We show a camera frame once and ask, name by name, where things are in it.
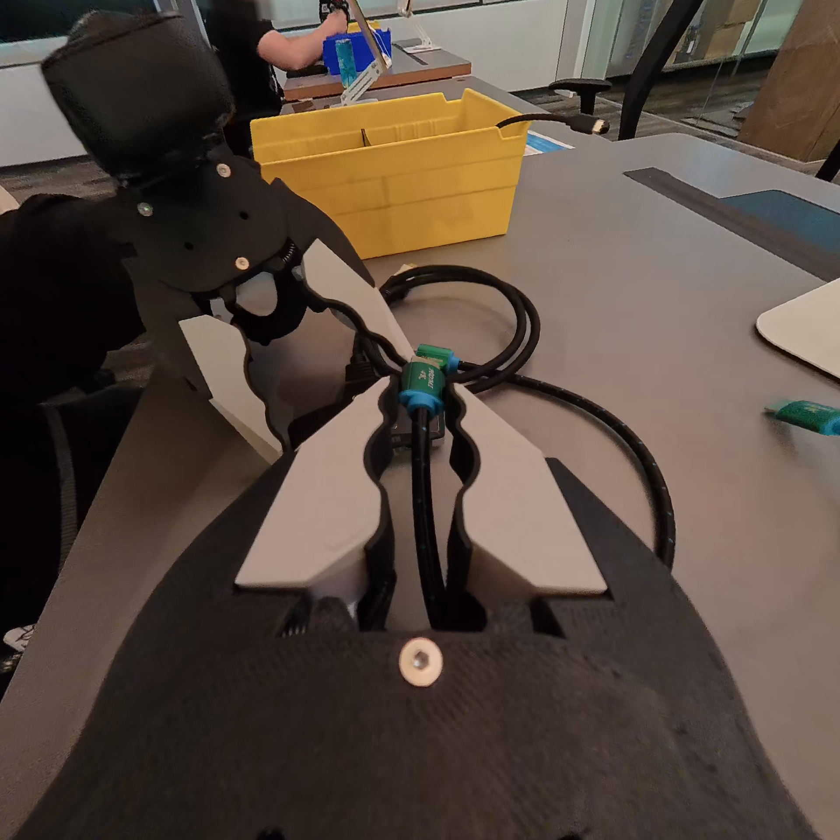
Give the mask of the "dark wood-edged table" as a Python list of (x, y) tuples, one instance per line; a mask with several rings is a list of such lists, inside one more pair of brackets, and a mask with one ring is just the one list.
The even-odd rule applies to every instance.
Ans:
[[(392, 67), (374, 82), (371, 91), (441, 81), (468, 76), (470, 73), (471, 62), (468, 59), (445, 50), (438, 49), (415, 55), (395, 47), (392, 53)], [(341, 78), (328, 73), (288, 78), (281, 83), (281, 87), (287, 102), (336, 97), (343, 91)]]

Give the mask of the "person's left hand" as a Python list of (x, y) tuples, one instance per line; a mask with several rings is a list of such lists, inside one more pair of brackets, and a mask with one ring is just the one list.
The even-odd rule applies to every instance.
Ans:
[(97, 383), (109, 352), (144, 331), (123, 248), (93, 201), (34, 194), (1, 219), (1, 404)]

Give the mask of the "stacked cardboard boxes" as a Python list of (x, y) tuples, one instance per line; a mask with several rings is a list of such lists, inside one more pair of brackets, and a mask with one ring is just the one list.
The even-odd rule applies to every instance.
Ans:
[(679, 55), (685, 61), (717, 60), (730, 56), (760, 6), (761, 1), (703, 2), (699, 22), (689, 25)]

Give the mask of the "brown wooden panel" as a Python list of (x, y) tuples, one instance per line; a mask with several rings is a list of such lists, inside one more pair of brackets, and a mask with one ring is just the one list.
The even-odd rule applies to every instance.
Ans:
[(839, 137), (839, 2), (804, 1), (738, 141), (811, 163)]

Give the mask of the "person's black pants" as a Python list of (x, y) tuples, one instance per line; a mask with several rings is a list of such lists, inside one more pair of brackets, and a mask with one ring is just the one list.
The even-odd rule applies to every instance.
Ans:
[(143, 389), (116, 385), (61, 403), (2, 406), (1, 632), (35, 625)]

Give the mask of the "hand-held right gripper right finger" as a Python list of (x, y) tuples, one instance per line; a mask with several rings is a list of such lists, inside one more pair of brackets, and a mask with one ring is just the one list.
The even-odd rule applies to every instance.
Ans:
[(607, 593), (553, 462), (462, 384), (448, 388), (449, 464), (462, 487), (448, 534), (448, 626), (505, 604)]

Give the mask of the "white stand with clear arms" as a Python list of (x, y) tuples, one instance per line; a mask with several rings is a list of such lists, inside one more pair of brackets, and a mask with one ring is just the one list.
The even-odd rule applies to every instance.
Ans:
[(358, 74), (354, 84), (343, 90), (339, 105), (349, 107), (362, 102), (371, 102), (366, 98), (373, 85), (392, 68), (392, 58), (382, 48), (379, 36), (369, 25), (357, 1), (347, 1), (352, 19), (359, 25), (364, 42), (371, 50), (371, 63)]

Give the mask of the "black office chair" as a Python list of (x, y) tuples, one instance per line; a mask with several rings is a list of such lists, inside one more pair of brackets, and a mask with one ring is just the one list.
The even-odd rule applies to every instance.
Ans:
[[(626, 84), (618, 124), (618, 140), (632, 140), (636, 137), (648, 96), (701, 5), (702, 1), (674, 1), (668, 6)], [(596, 97), (612, 88), (609, 81), (583, 78), (559, 79), (549, 87), (556, 91), (570, 91), (580, 100), (579, 114), (567, 118), (558, 117), (557, 120), (578, 133), (591, 135), (608, 133), (610, 129), (608, 121), (597, 118), (594, 115), (594, 108)]]

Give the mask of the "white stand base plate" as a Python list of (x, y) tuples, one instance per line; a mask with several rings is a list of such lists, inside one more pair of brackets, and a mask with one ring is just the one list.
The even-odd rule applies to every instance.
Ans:
[(839, 279), (762, 313), (755, 328), (775, 349), (839, 380)]

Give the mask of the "yellow plastic bin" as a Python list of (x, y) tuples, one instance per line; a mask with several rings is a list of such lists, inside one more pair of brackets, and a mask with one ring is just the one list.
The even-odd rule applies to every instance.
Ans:
[(504, 235), (530, 120), (466, 89), (256, 119), (255, 160), (363, 259)]

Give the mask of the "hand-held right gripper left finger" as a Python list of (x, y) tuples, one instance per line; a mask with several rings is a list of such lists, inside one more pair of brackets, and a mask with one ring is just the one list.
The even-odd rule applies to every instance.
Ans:
[(382, 475), (393, 457), (396, 392), (397, 379), (382, 377), (298, 447), (238, 588), (336, 598), (360, 628), (385, 626), (396, 569)]

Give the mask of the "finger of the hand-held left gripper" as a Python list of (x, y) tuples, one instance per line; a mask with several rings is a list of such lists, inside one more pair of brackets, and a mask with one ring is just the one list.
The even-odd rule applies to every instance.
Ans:
[(413, 359), (413, 346), (377, 287), (321, 240), (303, 253), (298, 276), (310, 302), (337, 313), (395, 365), (403, 368)]
[(267, 464), (275, 464), (287, 444), (250, 380), (249, 343), (242, 331), (207, 315), (178, 324), (209, 390), (210, 404)]

